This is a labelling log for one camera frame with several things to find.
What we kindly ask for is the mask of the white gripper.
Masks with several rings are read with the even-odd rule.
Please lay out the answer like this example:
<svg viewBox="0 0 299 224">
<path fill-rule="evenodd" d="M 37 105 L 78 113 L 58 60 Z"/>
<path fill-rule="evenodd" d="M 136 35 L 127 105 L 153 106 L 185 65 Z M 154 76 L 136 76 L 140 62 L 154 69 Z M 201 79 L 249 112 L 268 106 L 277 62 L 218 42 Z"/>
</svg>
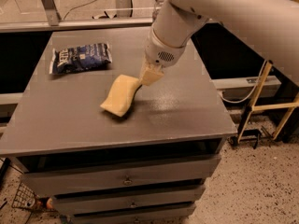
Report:
<svg viewBox="0 0 299 224">
<path fill-rule="evenodd" d="M 191 37 L 189 31 L 162 31 L 150 28 L 145 43 L 146 60 L 143 61 L 139 82 L 150 86 L 164 76 L 163 67 L 176 64 L 186 49 Z"/>
</svg>

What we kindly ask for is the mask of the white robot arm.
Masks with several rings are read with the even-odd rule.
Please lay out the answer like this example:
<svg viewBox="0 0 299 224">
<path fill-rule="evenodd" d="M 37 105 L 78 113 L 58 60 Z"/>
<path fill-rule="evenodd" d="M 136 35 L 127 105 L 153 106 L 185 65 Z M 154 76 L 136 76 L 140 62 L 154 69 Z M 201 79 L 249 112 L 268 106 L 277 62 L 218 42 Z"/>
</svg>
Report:
<svg viewBox="0 0 299 224">
<path fill-rule="evenodd" d="M 292 0 L 165 0 L 146 40 L 145 57 L 178 62 L 188 40 L 215 21 L 299 84 L 299 4 Z"/>
</svg>

